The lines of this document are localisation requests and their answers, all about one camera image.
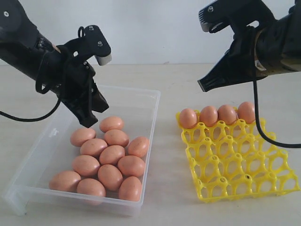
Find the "egg tray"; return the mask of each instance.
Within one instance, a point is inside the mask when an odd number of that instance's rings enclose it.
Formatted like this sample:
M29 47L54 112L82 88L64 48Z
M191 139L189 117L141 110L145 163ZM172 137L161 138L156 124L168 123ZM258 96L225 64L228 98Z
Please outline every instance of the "egg tray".
M179 114L176 119L201 201L232 201L300 190L298 177L287 162L288 152L266 142L255 122L247 124L239 119L228 126L218 121L210 128L199 122L192 129L184 129ZM266 132L265 119L260 119L260 124L264 133L275 140L274 133Z

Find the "screw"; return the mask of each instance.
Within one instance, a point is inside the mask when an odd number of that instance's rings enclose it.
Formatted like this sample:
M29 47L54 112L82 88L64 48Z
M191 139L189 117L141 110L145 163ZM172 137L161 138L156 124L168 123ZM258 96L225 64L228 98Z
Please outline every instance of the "screw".
M208 7L208 12L209 12L209 13L212 13L212 12L213 12L213 6L209 6L209 7Z

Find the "egg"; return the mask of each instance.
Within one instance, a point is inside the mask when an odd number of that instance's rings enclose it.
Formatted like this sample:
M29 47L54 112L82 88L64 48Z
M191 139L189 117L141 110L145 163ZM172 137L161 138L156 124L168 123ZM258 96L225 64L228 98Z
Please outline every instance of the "egg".
M126 155L126 151L123 146L112 145L104 149L99 156L99 162L102 165L111 164L116 165L119 159Z
M104 134L104 140L108 145L120 145L126 147L129 142L129 137L121 130L111 129Z
M223 105L218 109L218 118L224 121L226 125L232 125L237 121L235 109L230 105Z
M105 197L106 191L102 183L92 178L86 178L79 182L76 192L79 194L88 194L94 196ZM101 202L88 201L91 205L99 205Z
M125 176L140 177L144 174L145 162L134 155L127 155L119 160L117 167Z
M99 161L90 155L77 156L72 161L72 168L83 177L91 177L97 174L100 167Z
M119 189L118 197L122 200L139 201L142 191L142 184L137 177L126 178Z
M75 192L81 177L74 171L63 171L52 177L48 187L51 190L63 191L63 192Z
M111 129L123 129L124 122L120 117L117 116L110 116L105 119L103 119L99 124L99 129L102 132L107 132Z
M179 115L179 123L185 129L192 129L198 123L198 117L194 110L186 108Z
M199 121L203 122L207 127L214 126L218 121L216 108L214 106L204 107L199 114Z
M108 147L108 144L98 138L94 138L91 140L86 141L81 147L80 147L80 154L86 154L91 155L95 158L98 158L100 153Z
M106 164L99 168L98 179L106 189L117 191L122 183L123 177L117 167Z
M96 131L91 128L80 128L74 131L70 137L70 143L76 147L82 146L87 140L96 137Z
M130 142L127 147L127 153L129 155L135 155L137 157L144 157L149 149L150 141L146 137L137 137Z
M239 119L243 119L247 124L255 121L255 106L252 102L243 102L237 110Z

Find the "yellow egg tray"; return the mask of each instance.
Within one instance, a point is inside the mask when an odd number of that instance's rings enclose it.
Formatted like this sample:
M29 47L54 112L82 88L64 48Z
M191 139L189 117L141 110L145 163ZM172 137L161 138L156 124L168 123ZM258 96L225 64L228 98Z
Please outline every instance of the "yellow egg tray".
M284 195L300 191L298 177L288 166L288 152L266 142L258 134L255 122L243 119L231 126L218 121L213 127L199 122L182 129L182 141L197 191L203 202L238 200L245 197ZM264 133L266 121L261 119Z

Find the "transparent tray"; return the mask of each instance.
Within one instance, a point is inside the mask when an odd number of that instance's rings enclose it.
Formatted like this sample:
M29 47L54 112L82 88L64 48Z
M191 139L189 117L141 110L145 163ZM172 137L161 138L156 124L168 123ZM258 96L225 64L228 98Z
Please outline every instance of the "transparent tray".
M100 92L109 103L109 109L104 113L96 113L99 122L110 115L121 117L125 131L130 140L145 136L150 139L142 182L140 201L131 202L118 199L117 193L107 193L108 197L96 197L85 194L54 191L48 188L52 176L62 170L71 170L71 162L79 155L79 148L70 144L70 135L82 127L77 118L62 104L55 112L40 137L32 146L29 154L17 170L3 194L4 200L19 216L26 213L28 202L39 202L82 208L96 211L106 211L128 216L139 215L144 198L147 171L150 160L151 144L158 111L160 92L156 90L119 88L99 86ZM97 131L96 137L102 137L99 122L92 128ZM101 201L100 205L92 206L88 201Z

